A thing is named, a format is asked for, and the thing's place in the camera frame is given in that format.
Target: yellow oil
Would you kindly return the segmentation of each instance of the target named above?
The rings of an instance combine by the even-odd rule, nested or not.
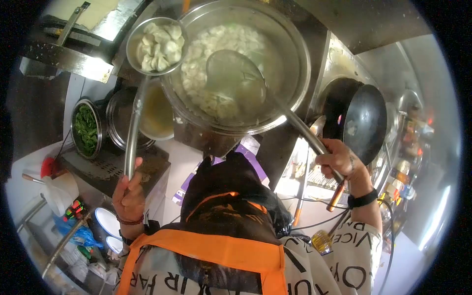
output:
[[[312,236],[312,247],[315,248],[321,255],[331,252],[331,239],[324,230],[317,231]]]
[[[160,83],[151,83],[141,114],[141,132],[148,137],[167,137],[174,132],[173,116],[174,111]]]

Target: wristwatch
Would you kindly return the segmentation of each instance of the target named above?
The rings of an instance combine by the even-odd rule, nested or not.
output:
[[[373,189],[370,193],[363,195],[362,197],[359,198],[354,198],[353,195],[349,195],[347,198],[347,205],[349,206],[349,209],[353,209],[356,207],[362,207],[365,205],[369,205],[373,201],[375,201],[378,198],[377,190]]]

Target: blue plastic bag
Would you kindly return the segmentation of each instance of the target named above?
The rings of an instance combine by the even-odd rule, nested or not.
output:
[[[54,218],[54,223],[58,227],[59,232],[65,236],[67,233],[70,231],[70,229],[74,226],[74,224],[77,222],[76,219],[69,219],[67,222],[62,220],[61,217],[53,216]],[[76,233],[70,238],[70,242],[79,246],[84,246],[84,247],[94,247],[97,246],[101,249],[103,249],[103,244],[100,242],[97,242],[93,238],[92,231],[85,227],[81,226],[79,229],[76,231]]]

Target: black watch strap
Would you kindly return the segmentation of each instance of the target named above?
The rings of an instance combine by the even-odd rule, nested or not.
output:
[[[119,229],[118,232],[119,232],[119,235],[121,236],[121,239],[123,240],[123,242],[124,242],[125,244],[127,244],[128,246],[131,246],[131,244],[134,242],[134,240],[130,240],[130,239],[125,238],[125,237],[121,234],[121,229]]]
[[[365,205],[369,205],[373,201],[375,201],[378,197],[377,190],[373,189],[370,193],[367,195],[364,195],[359,198],[354,198],[353,195],[349,195],[347,198],[347,205],[349,206],[349,209],[356,208],[356,207],[362,207]]]

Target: cooking oil bottle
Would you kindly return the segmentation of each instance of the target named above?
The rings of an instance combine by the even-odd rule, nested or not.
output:
[[[312,236],[312,247],[315,248],[322,256],[332,251],[331,239],[324,230],[317,231]]]

